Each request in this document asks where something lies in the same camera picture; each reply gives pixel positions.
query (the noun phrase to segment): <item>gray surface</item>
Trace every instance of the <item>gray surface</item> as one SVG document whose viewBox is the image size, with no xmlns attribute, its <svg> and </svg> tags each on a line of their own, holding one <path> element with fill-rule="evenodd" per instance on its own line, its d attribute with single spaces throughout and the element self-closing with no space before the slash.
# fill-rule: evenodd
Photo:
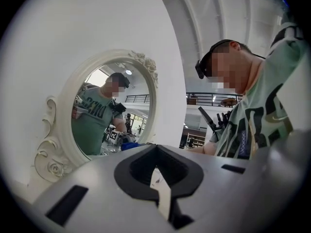
<svg viewBox="0 0 311 233">
<path fill-rule="evenodd" d="M 132 199 L 114 179 L 114 169 L 121 160 L 147 147 L 126 150 L 84 164 L 50 187 L 34 206 L 45 214 L 72 186 L 81 185 L 89 190 L 65 229 L 75 233 L 172 231 L 154 202 Z"/>
<path fill-rule="evenodd" d="M 310 160 L 311 132 L 294 134 L 272 148 L 259 149 L 251 161 L 168 149 L 198 163 L 204 179 L 195 193 L 178 199 L 183 214 L 195 221 L 180 232 L 255 232 L 266 226 L 298 190 Z M 135 200 L 118 188 L 115 166 L 148 146 L 93 160 L 47 190 L 35 207 L 46 213 L 73 185 L 89 188 L 69 219 L 71 232 L 175 232 L 155 203 Z M 246 167 L 237 174 L 221 166 Z"/>
</svg>

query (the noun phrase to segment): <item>window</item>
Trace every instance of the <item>window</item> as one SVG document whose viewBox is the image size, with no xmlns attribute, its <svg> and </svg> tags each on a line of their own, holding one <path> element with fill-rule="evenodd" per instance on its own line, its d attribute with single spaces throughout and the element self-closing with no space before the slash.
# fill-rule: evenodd
<svg viewBox="0 0 311 233">
<path fill-rule="evenodd" d="M 107 78 L 108 76 L 106 74 L 97 69 L 86 79 L 86 83 L 91 83 L 101 87 L 105 84 Z"/>
<path fill-rule="evenodd" d="M 137 116 L 135 114 L 131 114 L 131 129 L 133 133 L 137 133 L 138 126 L 141 127 L 141 133 L 145 129 L 147 119 L 144 119 L 140 116 Z"/>
</svg>

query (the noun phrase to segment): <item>black slot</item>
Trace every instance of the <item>black slot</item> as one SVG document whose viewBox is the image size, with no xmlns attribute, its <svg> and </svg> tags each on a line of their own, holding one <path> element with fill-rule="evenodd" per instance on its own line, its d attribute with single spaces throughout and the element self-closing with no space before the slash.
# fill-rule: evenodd
<svg viewBox="0 0 311 233">
<path fill-rule="evenodd" d="M 45 214 L 45 216 L 60 226 L 64 226 L 87 191 L 88 188 L 75 185 Z"/>
<path fill-rule="evenodd" d="M 194 220 L 190 216 L 181 213 L 176 199 L 171 200 L 168 221 L 176 230 L 194 222 Z"/>
<path fill-rule="evenodd" d="M 245 172 L 245 168 L 239 167 L 239 166 L 232 166 L 232 165 L 225 164 L 222 166 L 222 168 L 229 170 L 231 172 L 240 173 L 240 174 L 243 174 Z"/>
</svg>

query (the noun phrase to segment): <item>ear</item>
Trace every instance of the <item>ear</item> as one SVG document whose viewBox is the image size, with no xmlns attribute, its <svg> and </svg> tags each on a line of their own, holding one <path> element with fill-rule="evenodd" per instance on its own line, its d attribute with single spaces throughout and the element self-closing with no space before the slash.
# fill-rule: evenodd
<svg viewBox="0 0 311 233">
<path fill-rule="evenodd" d="M 229 42 L 229 46 L 232 47 L 235 50 L 238 50 L 238 51 L 241 50 L 241 47 L 240 47 L 239 43 L 237 43 L 235 41 L 230 41 Z"/>
</svg>

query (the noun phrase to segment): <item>mirror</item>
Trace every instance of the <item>mirror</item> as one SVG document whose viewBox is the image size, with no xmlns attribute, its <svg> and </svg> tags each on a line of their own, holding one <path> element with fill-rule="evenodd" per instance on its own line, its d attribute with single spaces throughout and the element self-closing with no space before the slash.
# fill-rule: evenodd
<svg viewBox="0 0 311 233">
<path fill-rule="evenodd" d="M 134 66 L 103 65 L 88 75 L 76 94 L 71 114 L 74 140 L 90 158 L 140 146 L 149 106 L 147 82 Z"/>
</svg>

